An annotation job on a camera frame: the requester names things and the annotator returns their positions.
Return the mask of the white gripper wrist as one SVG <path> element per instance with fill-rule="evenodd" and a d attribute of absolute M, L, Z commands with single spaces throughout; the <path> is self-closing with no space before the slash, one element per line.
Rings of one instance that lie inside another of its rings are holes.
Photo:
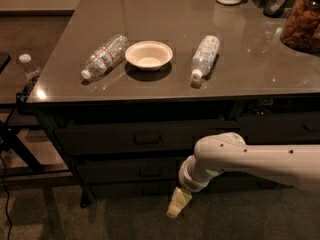
<path fill-rule="evenodd" d="M 179 182 L 183 189 L 175 188 L 166 215 L 169 218 L 176 218 L 191 201 L 192 195 L 190 192 L 200 192 L 208 186 L 213 178 L 221 174 L 221 171 L 201 167 L 194 155 L 189 156 L 182 163 L 178 173 Z"/>

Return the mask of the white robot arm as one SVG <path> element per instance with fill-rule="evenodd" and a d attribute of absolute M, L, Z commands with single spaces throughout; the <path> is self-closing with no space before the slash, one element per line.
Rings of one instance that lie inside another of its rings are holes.
<path fill-rule="evenodd" d="M 167 216 L 177 217 L 192 195 L 226 173 L 242 172 L 300 190 L 320 192 L 319 145 L 248 145 L 236 133 L 201 138 L 179 169 Z"/>

